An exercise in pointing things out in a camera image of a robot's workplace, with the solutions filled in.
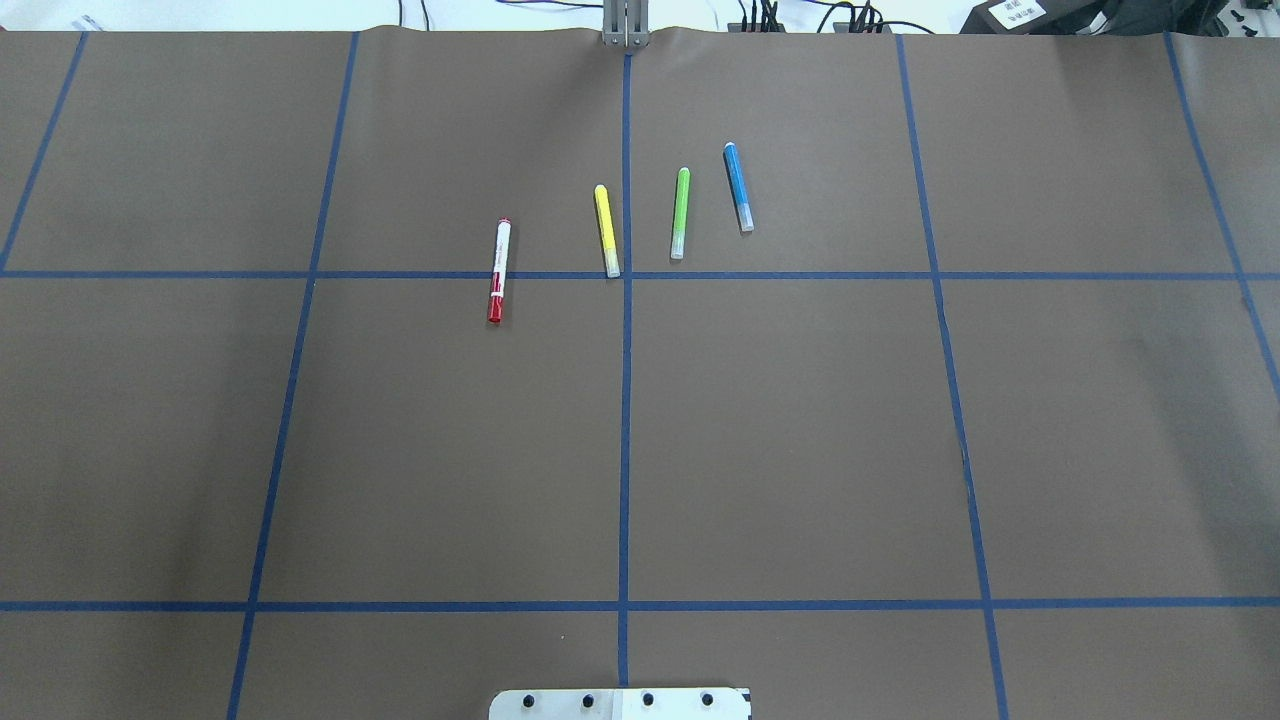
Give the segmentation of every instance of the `power strip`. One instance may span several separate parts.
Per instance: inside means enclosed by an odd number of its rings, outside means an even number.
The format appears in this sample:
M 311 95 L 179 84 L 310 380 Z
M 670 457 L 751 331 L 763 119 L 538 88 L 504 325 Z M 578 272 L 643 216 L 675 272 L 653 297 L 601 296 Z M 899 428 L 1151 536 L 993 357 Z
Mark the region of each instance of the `power strip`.
M 503 691 L 489 720 L 751 720 L 745 688 Z
M 760 24 L 756 24 L 755 29 L 751 29 L 750 23 L 748 23 L 746 29 L 742 29 L 742 23 L 728 23 L 730 32 L 745 32 L 749 35 L 764 35 L 764 31 L 760 29 L 760 27 L 762 27 Z M 787 26 L 785 26 L 783 23 L 778 23 L 778 29 L 777 31 L 771 29 L 769 32 L 786 32 L 786 31 Z
M 832 27 L 835 28 L 835 31 L 836 31 L 837 35 L 838 33 L 849 35 L 849 26 L 850 24 L 851 23 L 832 23 Z M 893 33 L 893 26 L 881 26 L 881 32 L 883 35 L 892 35 Z M 865 35 L 865 33 L 855 33 L 855 35 Z

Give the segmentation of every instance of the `brown table surface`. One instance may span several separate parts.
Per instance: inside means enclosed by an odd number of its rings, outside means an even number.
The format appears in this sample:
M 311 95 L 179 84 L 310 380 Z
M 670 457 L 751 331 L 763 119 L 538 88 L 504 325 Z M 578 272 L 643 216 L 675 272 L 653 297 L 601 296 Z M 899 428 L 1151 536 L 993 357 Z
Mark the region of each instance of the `brown table surface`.
M 0 717 L 1280 716 L 1277 70 L 0 33 Z

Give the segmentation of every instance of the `cable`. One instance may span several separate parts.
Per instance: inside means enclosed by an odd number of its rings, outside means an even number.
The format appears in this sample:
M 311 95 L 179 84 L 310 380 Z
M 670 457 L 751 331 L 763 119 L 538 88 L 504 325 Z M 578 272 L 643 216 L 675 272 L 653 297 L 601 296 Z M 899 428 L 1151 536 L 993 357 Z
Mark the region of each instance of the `cable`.
M 773 17 L 773 6 L 769 0 L 760 3 L 760 32 L 777 32 L 778 20 Z
M 876 28 L 874 32 L 879 32 L 881 28 L 883 28 L 884 26 L 906 26 L 906 27 L 914 27 L 915 29 L 923 29 L 924 32 L 927 32 L 929 35 L 937 35 L 936 32 L 933 32 L 932 29 L 929 29 L 929 28 L 927 28 L 924 26 L 918 26 L 915 23 L 909 23 L 906 20 L 884 20 L 884 22 L 879 22 L 879 23 L 872 23 L 872 24 L 867 26 L 868 27 L 867 32 L 872 32 L 870 28 Z
M 813 0 L 805 0 L 805 3 L 812 3 Z M 827 27 L 827 19 L 831 14 L 836 12 L 836 8 L 849 8 L 849 22 L 852 24 L 854 13 L 858 12 L 852 3 L 814 3 L 814 5 L 827 5 L 827 14 L 822 17 L 822 22 L 818 23 L 818 29 L 813 31 L 815 33 L 822 32 L 822 28 Z
M 716 12 L 716 5 L 712 0 L 703 0 L 707 3 L 707 9 L 712 12 L 712 22 L 716 23 L 716 31 L 719 32 L 719 13 Z
M 764 0 L 765 9 L 769 10 L 769 27 L 771 32 L 782 32 L 782 26 L 778 24 L 778 1 L 773 0 L 773 6 L 769 6 L 769 0 Z
M 863 28 L 867 27 L 867 20 L 874 22 L 876 15 L 873 13 L 878 12 L 879 10 L 872 8 L 870 3 L 863 5 L 863 12 L 858 13 L 858 19 L 849 23 L 849 32 L 863 32 Z

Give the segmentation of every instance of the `black cable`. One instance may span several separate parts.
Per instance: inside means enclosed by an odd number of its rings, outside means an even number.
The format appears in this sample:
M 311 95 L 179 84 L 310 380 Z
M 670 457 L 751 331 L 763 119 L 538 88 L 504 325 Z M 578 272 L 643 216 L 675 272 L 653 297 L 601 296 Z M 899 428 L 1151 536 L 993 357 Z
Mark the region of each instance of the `black cable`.
M 773 6 L 769 0 L 760 3 L 760 32 L 777 32 L 778 20 L 773 18 Z
M 814 3 L 814 4 L 815 5 L 827 5 L 826 3 Z M 827 27 L 827 20 L 831 18 L 831 14 L 836 12 L 836 8 L 849 8 L 849 20 L 850 22 L 852 22 L 852 19 L 854 19 L 854 13 L 858 12 L 858 9 L 854 8 L 852 3 L 844 3 L 844 1 L 841 1 L 841 3 L 831 3 L 829 5 L 827 5 L 827 14 L 822 17 L 822 22 L 818 23 L 818 29 L 814 31 L 815 33 L 822 32 L 822 28 Z
M 858 28 L 850 28 L 850 32 L 879 32 L 882 28 L 877 26 L 883 22 L 886 22 L 884 13 L 877 10 L 870 3 L 868 3 L 863 8 L 863 12 L 858 15 Z
M 858 19 L 849 23 L 849 32 L 863 32 L 863 28 L 867 27 L 867 20 L 874 20 L 870 13 L 872 4 L 863 5 L 863 12 L 858 13 Z
M 927 32 L 929 35 L 937 35 L 936 32 L 933 32 L 932 29 L 929 29 L 929 28 L 927 28 L 924 26 L 918 26 L 915 23 L 909 23 L 906 20 L 884 20 L 884 22 L 879 22 L 879 23 L 872 23 L 868 27 L 869 28 L 876 28 L 874 32 L 879 32 L 881 28 L 883 28 L 884 26 L 906 26 L 906 27 L 914 27 L 915 29 L 923 29 L 924 32 Z

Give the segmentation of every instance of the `blue tape line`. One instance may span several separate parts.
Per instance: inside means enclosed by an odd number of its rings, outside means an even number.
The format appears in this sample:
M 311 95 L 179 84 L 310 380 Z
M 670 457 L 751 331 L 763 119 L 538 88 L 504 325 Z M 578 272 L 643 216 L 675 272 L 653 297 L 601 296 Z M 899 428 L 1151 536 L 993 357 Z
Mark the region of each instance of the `blue tape line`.
M 867 612 L 982 610 L 980 600 L 637 600 L 636 612 Z
M 316 270 L 319 279 L 483 279 L 490 270 Z M 1107 281 L 1107 282 L 1236 282 L 1235 273 L 1106 273 L 942 270 L 945 281 Z M 308 270 L 4 270 L 13 279 L 307 279 Z M 603 272 L 512 270 L 522 281 L 604 281 Z M 1280 281 L 1280 273 L 1245 273 L 1249 281 Z M 635 281 L 928 281 L 916 270 L 636 270 Z
M 659 270 L 637 272 L 637 281 L 927 281 L 929 273 L 919 272 L 820 272 L 820 270 L 794 270 L 794 272 L 740 272 L 740 270 Z
M 1280 607 L 1280 597 L 1070 597 L 996 600 L 997 610 L 1108 610 L 1158 607 Z
M 244 612 L 247 602 L 35 600 L 0 602 L 0 612 Z
M 271 475 L 266 486 L 266 502 L 262 507 L 262 524 L 257 534 L 257 550 L 253 555 L 253 573 L 250 579 L 248 607 L 244 611 L 244 624 L 241 628 L 239 651 L 236 655 L 236 674 L 232 679 L 230 700 L 227 703 L 227 720 L 236 720 L 239 714 L 241 691 L 244 687 L 244 670 L 248 666 L 248 650 L 253 639 L 253 620 L 257 614 L 257 598 L 262 588 L 262 566 L 266 564 L 266 547 L 271 537 L 271 519 L 275 515 L 275 500 L 280 488 L 280 469 L 284 465 L 284 446 L 289 437 L 289 421 L 293 415 L 293 397 L 298 387 L 298 372 L 302 366 L 302 348 L 307 340 L 307 324 L 311 319 L 311 301 L 315 297 L 316 275 L 320 266 L 320 251 L 324 245 L 325 224 L 329 219 L 329 200 L 333 196 L 333 179 L 338 172 L 338 151 L 342 147 L 342 129 L 347 120 L 347 101 L 351 97 L 351 78 L 356 69 L 356 51 L 360 47 L 360 33 L 351 33 L 351 46 L 347 50 L 347 70 L 342 81 L 342 97 L 338 100 L 338 118 L 333 128 L 333 143 L 329 147 L 329 168 L 325 170 L 324 193 L 320 196 L 320 213 L 316 217 L 316 233 L 311 243 L 311 265 L 306 291 L 302 295 L 302 309 L 298 313 L 298 332 L 293 341 L 293 357 L 289 361 L 289 379 L 284 388 L 284 406 L 280 410 L 280 427 L 275 438 L 275 454 L 271 459 Z
M 1196 118 L 1192 115 L 1192 105 L 1187 97 L 1187 86 L 1183 83 L 1183 70 L 1178 64 L 1178 51 L 1174 49 L 1174 36 L 1165 32 L 1165 50 L 1169 53 L 1169 67 L 1174 73 L 1174 85 L 1178 87 L 1178 101 L 1183 106 L 1183 119 L 1187 122 L 1187 132 L 1192 138 L 1192 149 L 1196 150 L 1196 161 L 1199 163 L 1201 174 L 1204 176 L 1204 187 L 1208 188 L 1208 199 L 1213 204 L 1213 214 L 1217 215 L 1217 227 L 1222 231 L 1222 242 L 1226 243 L 1226 254 L 1231 256 L 1231 266 L 1235 268 L 1235 278 L 1240 283 L 1240 296 L 1244 306 L 1249 311 L 1249 322 L 1253 324 L 1253 334 L 1258 340 L 1258 350 L 1262 351 L 1262 363 L 1271 377 L 1271 391 L 1280 402 L 1280 370 L 1276 369 L 1275 355 L 1271 354 L 1271 343 L 1258 316 L 1258 307 L 1253 302 L 1253 292 L 1249 290 L 1249 281 L 1244 274 L 1244 264 L 1240 261 L 1240 252 L 1235 247 L 1235 237 L 1231 234 L 1231 225 L 1226 222 L 1226 211 L 1222 210 L 1222 200 L 1217 195 L 1217 184 L 1213 182 L 1213 173 L 1208 168 L 1208 159 L 1204 147 L 1201 145 L 1199 131 L 1196 129 Z
M 5 270 L 0 277 L 14 279 L 306 279 L 306 270 Z
M 617 612 L 612 600 L 585 601 L 497 601 L 497 602 L 260 602 L 259 612 Z
M 947 325 L 946 300 L 942 295 L 942 273 L 938 266 L 938 249 L 933 237 L 933 215 L 929 211 L 929 193 L 924 183 L 924 163 L 920 158 L 920 138 L 915 124 L 915 105 L 911 100 L 911 77 L 906 65 L 906 47 L 902 36 L 895 35 L 897 45 L 897 65 L 902 76 L 902 100 L 906 108 L 906 127 L 911 140 L 911 161 L 915 165 L 915 188 L 920 200 L 920 219 L 924 224 L 924 245 L 929 255 L 929 272 L 933 275 L 933 304 L 938 314 L 938 332 L 942 337 L 942 357 L 947 368 L 947 388 L 951 392 L 951 416 L 956 427 L 956 439 L 960 443 L 960 460 L 964 466 L 964 484 L 969 502 L 969 533 L 973 538 L 973 555 L 978 566 L 978 588 L 982 592 L 983 619 L 987 625 L 987 651 L 991 656 L 991 676 L 996 691 L 996 711 L 1000 720 L 1009 720 L 1009 700 L 1005 692 L 1005 673 L 1000 659 L 1000 635 L 996 632 L 996 612 L 991 605 L 991 582 L 987 578 L 987 553 L 982 542 L 982 520 L 978 515 L 978 493 L 973 482 L 973 462 L 969 459 L 969 437 L 965 433 L 964 407 L 960 404 L 960 384 L 956 380 L 955 355 L 951 350 L 951 329 Z
M 1202 282 L 1234 281 L 1231 273 L 1039 273 L 943 270 L 945 281 L 1125 281 L 1125 282 Z
M 9 223 L 9 234 L 5 236 L 4 249 L 0 250 L 0 270 L 9 264 L 9 254 L 13 252 L 13 243 L 18 240 L 18 228 L 22 227 L 22 217 L 27 213 L 27 202 L 36 190 L 36 178 L 40 168 L 45 164 L 45 154 L 49 152 L 49 143 L 54 140 L 54 131 L 58 128 L 58 118 L 63 114 L 63 105 L 67 104 L 67 95 L 72 91 L 72 81 L 76 79 L 76 69 L 79 68 L 81 58 L 84 56 L 84 44 L 88 42 L 88 33 L 82 32 L 76 42 L 76 53 L 72 55 L 72 64 L 67 68 L 67 77 L 63 78 L 63 88 L 58 91 L 58 101 L 54 102 L 54 111 L 49 115 L 49 124 L 45 126 L 45 136 L 40 138 L 40 147 L 36 150 L 36 159 L 31 161 L 31 172 L 27 173 L 27 184 L 22 188 L 22 197 L 18 199 L 18 209 L 14 210 L 13 222 Z
M 634 612 L 929 612 L 978 611 L 983 600 L 634 600 L 626 603 Z M 995 610 L 1107 610 L 1164 607 L 1280 607 L 1276 596 L 1203 597 L 1028 597 L 996 598 Z M 609 612 L 622 603 L 612 600 L 535 600 L 535 601 L 353 601 L 353 602 L 259 602 L 255 614 L 511 614 L 511 612 Z M 0 612 L 244 612 L 247 602 L 182 601 L 0 601 Z
M 627 602 L 631 597 L 631 54 L 622 58 L 622 418 L 618 466 L 618 687 L 630 683 Z

